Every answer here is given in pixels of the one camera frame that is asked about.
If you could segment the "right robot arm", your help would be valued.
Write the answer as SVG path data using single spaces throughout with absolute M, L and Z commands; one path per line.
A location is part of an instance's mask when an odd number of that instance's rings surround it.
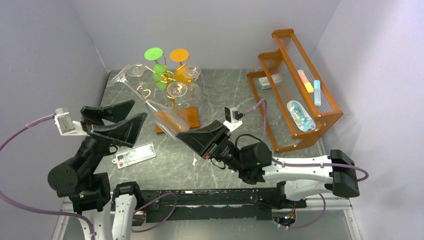
M 360 169 L 343 151 L 331 150 L 329 155 L 310 158 L 278 158 L 260 139 L 238 148 L 238 142 L 230 140 L 231 132 L 238 126 L 215 120 L 203 128 L 178 132 L 175 137 L 203 159 L 223 163 L 246 184 L 285 182 L 284 188 L 274 195 L 276 204 L 283 208 L 293 201 L 323 193 L 341 198 L 360 195 Z

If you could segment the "orange plastic wine glass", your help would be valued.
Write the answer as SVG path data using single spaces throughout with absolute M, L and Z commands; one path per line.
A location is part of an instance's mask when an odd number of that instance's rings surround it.
M 184 71 L 187 69 L 186 65 L 189 62 L 190 54 L 184 48 L 174 49 L 169 57 L 172 61 L 178 63 L 177 68 L 174 71 L 173 79 L 177 82 L 182 82 L 186 85 L 190 84 L 190 79 L 184 76 Z

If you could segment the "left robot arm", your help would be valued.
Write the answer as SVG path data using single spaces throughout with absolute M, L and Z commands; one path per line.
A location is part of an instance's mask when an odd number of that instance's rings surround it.
M 62 136 L 83 136 L 76 154 L 55 166 L 47 176 L 59 197 L 72 202 L 87 240 L 128 240 L 135 210 L 144 203 L 135 181 L 111 188 L 107 173 L 96 173 L 102 159 L 120 147 L 132 148 L 147 114 L 129 116 L 134 100 L 106 107 L 82 107 L 81 121 L 73 121 L 66 108 L 55 111 Z

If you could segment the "green plastic wine glass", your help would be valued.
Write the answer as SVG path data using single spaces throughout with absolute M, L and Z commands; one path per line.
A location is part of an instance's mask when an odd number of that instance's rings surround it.
M 152 47 L 145 51 L 144 58 L 148 61 L 153 61 L 155 63 L 153 67 L 153 80 L 157 88 L 164 90 L 167 87 L 167 83 L 164 77 L 164 74 L 167 71 L 167 68 L 164 64 L 159 62 L 159 59 L 164 57 L 164 52 L 159 47 Z

